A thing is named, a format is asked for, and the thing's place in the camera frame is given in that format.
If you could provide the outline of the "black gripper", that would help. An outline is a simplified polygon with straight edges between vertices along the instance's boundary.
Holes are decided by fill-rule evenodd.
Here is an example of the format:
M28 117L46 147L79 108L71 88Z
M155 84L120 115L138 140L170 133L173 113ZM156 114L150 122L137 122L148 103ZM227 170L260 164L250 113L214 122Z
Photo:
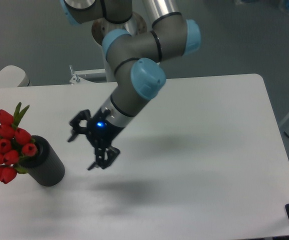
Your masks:
M73 142L78 135L85 135L95 148L95 161L87 168L88 171L94 168L104 170L110 167L120 154L120 150L111 144L124 128L116 126L107 120L110 113L110 111L97 111L91 117L90 110L85 109L78 112L69 122L71 136L67 142ZM81 126L81 121L87 121L86 126Z

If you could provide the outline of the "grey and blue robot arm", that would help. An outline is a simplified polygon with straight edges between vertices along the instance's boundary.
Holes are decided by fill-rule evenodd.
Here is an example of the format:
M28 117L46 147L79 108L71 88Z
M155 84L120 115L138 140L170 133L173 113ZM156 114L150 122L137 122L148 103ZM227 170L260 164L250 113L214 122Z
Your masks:
M182 16L174 0L144 1L152 29L139 34L126 27L133 17L130 0L63 0L60 4L71 23L106 22L101 47L117 87L95 114L82 110L69 123L70 141L85 135L94 147L91 168L106 169L120 154L113 140L166 83L159 64L197 51L201 31L194 20Z

